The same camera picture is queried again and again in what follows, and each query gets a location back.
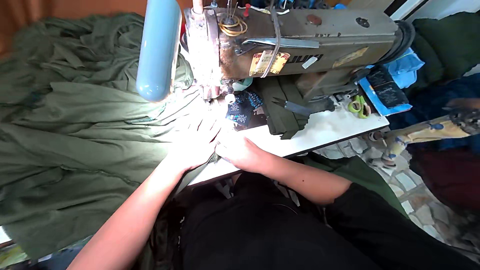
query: forearm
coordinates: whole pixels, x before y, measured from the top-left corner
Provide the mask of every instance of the forearm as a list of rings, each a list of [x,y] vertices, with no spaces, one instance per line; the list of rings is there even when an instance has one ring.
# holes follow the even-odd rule
[[[266,154],[259,173],[279,181],[318,204],[332,203],[346,192],[351,182],[317,168]]]
[[[135,190],[98,230],[68,270],[120,270],[141,252],[156,217],[185,170],[166,161]]]

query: olive green fabric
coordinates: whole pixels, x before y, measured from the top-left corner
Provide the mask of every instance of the olive green fabric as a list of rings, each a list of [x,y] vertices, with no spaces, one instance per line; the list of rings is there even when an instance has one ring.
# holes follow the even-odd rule
[[[459,79],[480,63],[480,15],[459,12],[443,19],[416,19],[413,50],[425,62],[409,95],[432,84]]]
[[[267,115],[267,125],[272,135],[282,135],[282,140],[291,139],[299,130],[303,130],[308,123],[308,116],[292,113],[273,101],[280,98],[304,105],[303,98],[290,76],[271,76],[264,79],[254,79],[254,91],[258,93]]]
[[[331,172],[378,193],[393,208],[408,217],[395,193],[374,169],[360,157],[330,160],[313,152],[300,157],[305,165]]]
[[[193,90],[136,93],[142,30],[137,14],[48,18],[0,62],[0,225],[31,258],[94,234],[204,109]],[[190,86],[179,59],[176,82]]]

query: sticker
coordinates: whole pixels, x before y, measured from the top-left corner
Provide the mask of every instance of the sticker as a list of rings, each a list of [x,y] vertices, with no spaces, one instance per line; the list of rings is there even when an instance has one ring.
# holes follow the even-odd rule
[[[250,65],[250,76],[255,74],[263,74],[270,63],[270,59],[273,57],[272,50],[264,50],[262,53],[256,53],[253,55],[252,64]],[[290,58],[290,54],[286,52],[279,52],[270,68],[270,72],[273,74],[279,74],[283,66]]]
[[[317,62],[318,58],[315,56],[308,59],[305,63],[303,63],[302,68],[307,69],[309,66],[311,66],[313,63]]]
[[[350,53],[344,57],[339,58],[335,63],[333,63],[333,67],[336,68],[338,66],[341,66],[347,62],[352,61],[353,59],[357,59],[358,57],[362,56],[366,51],[368,50],[368,47],[362,48],[358,51],[355,51],[353,53]]]

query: wall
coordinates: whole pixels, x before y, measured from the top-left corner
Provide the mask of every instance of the wall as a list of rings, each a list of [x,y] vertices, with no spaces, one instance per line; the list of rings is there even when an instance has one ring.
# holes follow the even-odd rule
[[[461,11],[477,12],[480,10],[480,0],[429,0],[413,13],[407,21],[418,18],[442,19]]]

